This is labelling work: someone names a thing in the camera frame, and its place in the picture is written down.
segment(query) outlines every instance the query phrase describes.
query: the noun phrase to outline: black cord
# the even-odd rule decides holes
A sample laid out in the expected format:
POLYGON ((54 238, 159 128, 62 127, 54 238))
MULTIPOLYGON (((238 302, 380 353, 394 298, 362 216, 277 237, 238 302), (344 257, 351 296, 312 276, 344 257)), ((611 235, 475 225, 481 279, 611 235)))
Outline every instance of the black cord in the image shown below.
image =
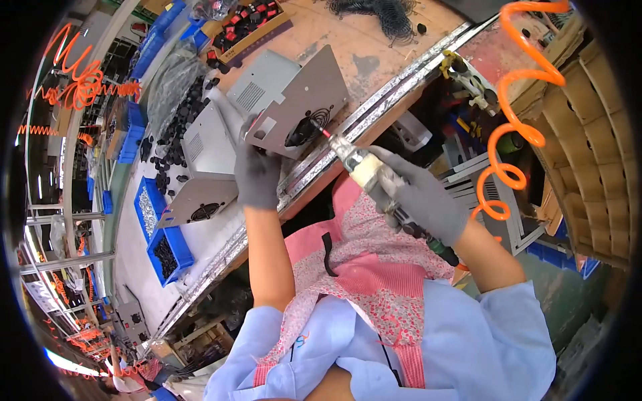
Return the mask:
POLYGON ((386 355, 386 361, 388 361, 388 367, 392 371, 392 374, 395 375, 395 379, 397 379, 397 384, 399 387, 403 387, 401 384, 401 378, 399 377, 399 372, 396 369, 392 368, 392 365, 390 364, 390 358, 388 358, 388 351, 386 351, 386 346, 383 344, 383 340, 381 339, 381 335, 377 333, 379 336, 379 341, 381 341, 381 347, 383 348, 383 353, 386 355))

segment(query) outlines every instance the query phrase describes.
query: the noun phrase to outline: gray work glove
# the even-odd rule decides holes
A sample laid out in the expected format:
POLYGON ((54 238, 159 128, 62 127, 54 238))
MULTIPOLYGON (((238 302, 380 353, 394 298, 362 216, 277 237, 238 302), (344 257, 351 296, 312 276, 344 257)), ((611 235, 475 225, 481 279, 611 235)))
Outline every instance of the gray work glove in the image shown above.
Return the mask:
POLYGON ((257 209, 276 209, 279 204, 277 185, 281 174, 281 156, 266 154, 243 139, 255 116, 241 127, 236 146, 234 176, 239 189, 238 202, 257 209))
MULTIPOLYGON (((370 146, 368 150, 407 181, 394 182, 386 174, 380 174, 379 183, 385 192, 433 237, 446 246, 454 245, 464 232, 468 215, 435 176, 379 146, 370 146)), ((392 228, 399 225, 388 214, 386 222, 392 228)))

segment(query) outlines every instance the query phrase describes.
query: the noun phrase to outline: plastic bag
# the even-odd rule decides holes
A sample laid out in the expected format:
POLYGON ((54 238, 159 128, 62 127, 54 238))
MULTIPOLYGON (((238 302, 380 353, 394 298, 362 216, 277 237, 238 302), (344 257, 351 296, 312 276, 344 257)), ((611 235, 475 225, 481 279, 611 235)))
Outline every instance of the plastic bag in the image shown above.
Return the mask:
POLYGON ((51 231, 49 232, 49 240, 51 241, 51 249, 56 254, 58 259, 66 259, 67 253, 65 251, 67 242, 65 238, 67 232, 65 231, 65 218, 61 214, 54 214, 51 217, 51 231))
MULTIPOLYGON (((176 43, 150 83, 147 116, 154 137, 161 137, 189 87, 196 77, 204 76, 207 71, 208 67, 196 54, 194 38, 189 37, 176 43)), ((160 157, 164 156, 159 153, 162 150, 160 146, 156 149, 156 154, 160 157)))
POLYGON ((235 10, 238 0, 199 0, 192 5, 189 16, 192 19, 222 21, 230 10, 235 10))

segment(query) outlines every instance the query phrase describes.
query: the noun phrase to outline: factory floor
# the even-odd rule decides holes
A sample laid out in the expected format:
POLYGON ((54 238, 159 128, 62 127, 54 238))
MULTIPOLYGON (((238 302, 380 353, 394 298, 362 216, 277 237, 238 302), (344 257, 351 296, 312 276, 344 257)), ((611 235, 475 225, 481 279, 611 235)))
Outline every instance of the factory floor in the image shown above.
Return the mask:
MULTIPOLYGON (((524 267, 526 278, 533 281, 535 296, 539 300, 555 352, 562 350, 571 341, 575 332, 592 312, 602 308, 602 294, 609 276, 608 266, 598 266, 587 280, 570 270, 540 261, 526 252, 517 255, 524 267)), ((471 276, 457 285, 470 296, 479 295, 471 276)))

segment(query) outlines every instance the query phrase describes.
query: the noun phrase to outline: metal rail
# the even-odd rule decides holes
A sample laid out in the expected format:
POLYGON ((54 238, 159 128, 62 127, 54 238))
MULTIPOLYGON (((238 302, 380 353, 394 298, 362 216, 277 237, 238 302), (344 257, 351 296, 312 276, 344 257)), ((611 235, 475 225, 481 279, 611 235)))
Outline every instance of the metal rail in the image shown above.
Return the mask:
MULTIPOLYGON (((486 29, 497 19, 491 18, 484 24, 472 27, 468 22, 463 23, 450 35, 446 36, 426 53, 410 64, 404 71, 392 78, 381 90, 376 92, 355 113, 346 119, 337 129, 351 142, 358 140, 361 135, 381 118, 399 100, 416 89, 426 77, 439 67, 444 59, 444 50, 455 51, 471 40, 482 30, 486 29)), ((283 211, 291 205, 296 198, 311 185, 316 178, 337 160, 334 152, 324 144, 314 149, 306 159, 301 162, 286 179, 279 184, 278 192, 281 194, 278 210, 283 211)), ((176 322, 192 307, 201 294, 211 285, 223 279, 229 264, 234 261, 247 247, 247 233, 245 225, 227 241, 225 246, 214 256, 210 264, 203 270, 195 283, 178 300, 176 306, 169 312, 167 318, 161 323, 151 340, 162 339, 176 322)))
MULTIPOLYGON (((94 305, 98 305, 99 303, 103 303, 103 300, 93 301, 89 305, 94 306, 94 305)), ((84 309, 85 309, 85 304, 82 304, 81 306, 69 308, 66 311, 55 311, 54 314, 62 315, 63 313, 66 313, 66 312, 80 312, 80 311, 83 311, 84 309)))
MULTIPOLYGON (((52 214, 48 216, 35 216, 27 217, 28 226, 39 226, 44 224, 51 224, 53 216, 58 216, 57 214, 52 214)), ((72 221, 85 221, 85 220, 104 220, 105 215, 102 212, 90 212, 90 213, 75 213, 72 216, 72 221)))
POLYGON ((73 268, 79 264, 88 264, 88 263, 90 264, 90 263, 98 262, 100 260, 113 259, 115 257, 116 257, 115 252, 101 252, 101 253, 94 253, 93 255, 81 256, 77 258, 68 258, 68 259, 61 259, 61 260, 52 260, 51 262, 36 263, 35 265, 33 263, 25 264, 23 266, 20 266, 20 274, 30 275, 41 271, 53 271, 53 270, 60 270, 64 268, 73 268))

